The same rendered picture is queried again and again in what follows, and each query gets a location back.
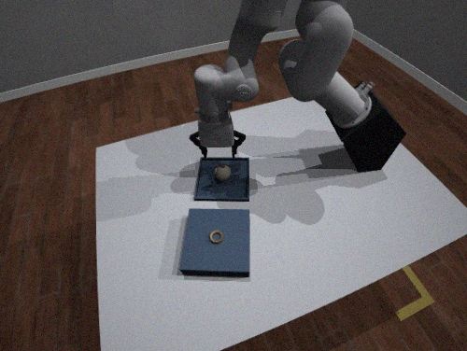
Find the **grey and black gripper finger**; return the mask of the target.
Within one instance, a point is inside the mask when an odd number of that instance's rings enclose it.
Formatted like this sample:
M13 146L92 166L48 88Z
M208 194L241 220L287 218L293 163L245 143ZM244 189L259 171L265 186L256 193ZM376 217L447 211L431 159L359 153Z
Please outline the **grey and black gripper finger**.
M206 147L202 147L201 144L200 144L200 140L197 139L199 137L199 133L196 132L196 133L193 133L190 135L190 140L193 142L194 145L196 145L197 147L199 147L202 151L202 154L204 154L204 158L206 158L206 155L207 155L207 148Z
M233 146L232 146L232 154L233 154L233 158L234 158L234 154L237 154L237 148L242 145L242 143L245 141L246 139L246 135L243 134L243 133L239 133L235 130L233 130L233 135L239 139L235 140L234 139L234 143L233 143Z

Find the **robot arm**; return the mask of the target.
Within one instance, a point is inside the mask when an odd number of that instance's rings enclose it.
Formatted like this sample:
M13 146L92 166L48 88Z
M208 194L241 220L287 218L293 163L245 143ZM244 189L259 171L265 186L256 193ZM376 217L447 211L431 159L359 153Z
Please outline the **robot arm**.
M352 19L342 8L344 1L302 0L295 19L302 39L283 46L278 65L293 98L300 102L315 100L333 115L337 126L347 129L368 116L372 101L367 93L375 84L369 82L362 90L362 82L354 91L337 72L353 36ZM255 57L263 37L279 26L287 2L242 0L225 72L217 65L207 64L193 75L199 105L194 113L204 122L220 123L227 119L228 110L233 110L233 102L249 102L257 96Z

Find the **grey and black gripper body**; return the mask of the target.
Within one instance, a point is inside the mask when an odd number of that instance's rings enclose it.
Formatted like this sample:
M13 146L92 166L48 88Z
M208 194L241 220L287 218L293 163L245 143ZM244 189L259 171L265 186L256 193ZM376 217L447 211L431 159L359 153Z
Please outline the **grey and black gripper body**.
M234 125L230 112L220 123L207 123L198 118L198 132L202 147L232 147L234 145Z

